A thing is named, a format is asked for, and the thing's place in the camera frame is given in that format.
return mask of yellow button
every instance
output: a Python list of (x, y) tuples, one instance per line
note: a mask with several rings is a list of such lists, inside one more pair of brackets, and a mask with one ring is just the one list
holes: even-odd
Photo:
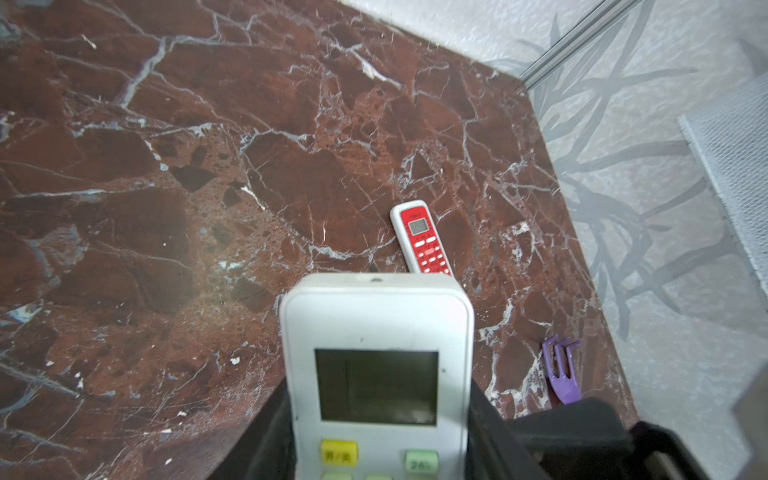
[(325, 472), (321, 480), (352, 480), (351, 473)]
[(320, 456), (324, 465), (353, 467), (357, 465), (357, 444), (339, 440), (323, 440), (320, 443)]

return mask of plastic fork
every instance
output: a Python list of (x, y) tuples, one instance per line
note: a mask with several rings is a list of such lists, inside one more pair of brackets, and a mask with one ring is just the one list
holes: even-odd
[[(550, 347), (554, 343), (554, 360), (558, 364), (559, 375), (554, 374), (552, 370), (552, 360), (550, 357)], [(572, 349), (581, 343), (581, 340), (571, 342), (571, 337), (563, 339), (558, 342), (558, 336), (550, 337), (541, 344), (544, 355), (544, 363), (547, 366), (547, 377), (552, 385), (555, 395), (558, 396), (561, 402), (564, 404), (573, 403), (581, 400), (581, 390), (579, 389), (578, 382), (576, 381), (576, 370), (574, 369), (574, 359)], [(568, 373), (570, 376), (565, 375), (565, 364), (563, 363), (563, 356), (561, 351), (565, 350), (565, 354), (568, 356)]]

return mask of red marble surface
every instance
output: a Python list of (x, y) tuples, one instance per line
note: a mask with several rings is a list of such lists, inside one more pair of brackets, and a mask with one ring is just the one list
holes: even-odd
[(280, 295), (405, 271), (414, 198), (506, 417), (556, 405), (560, 333), (637, 419), (515, 79), (324, 0), (4, 5), (3, 478), (204, 478), (283, 376)]

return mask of white remote control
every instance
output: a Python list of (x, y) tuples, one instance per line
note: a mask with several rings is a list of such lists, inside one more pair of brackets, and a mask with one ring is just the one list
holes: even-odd
[(396, 205), (390, 210), (389, 218), (412, 273), (445, 273), (453, 276), (437, 227), (423, 200)]

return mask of button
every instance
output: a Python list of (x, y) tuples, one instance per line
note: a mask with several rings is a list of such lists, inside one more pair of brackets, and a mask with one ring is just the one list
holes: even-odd
[(352, 480), (351, 473), (325, 472), (321, 480)]
[(408, 450), (406, 472), (437, 473), (438, 456), (434, 450)]
[(353, 467), (357, 465), (357, 444), (338, 440), (323, 440), (320, 443), (320, 456), (323, 465)]

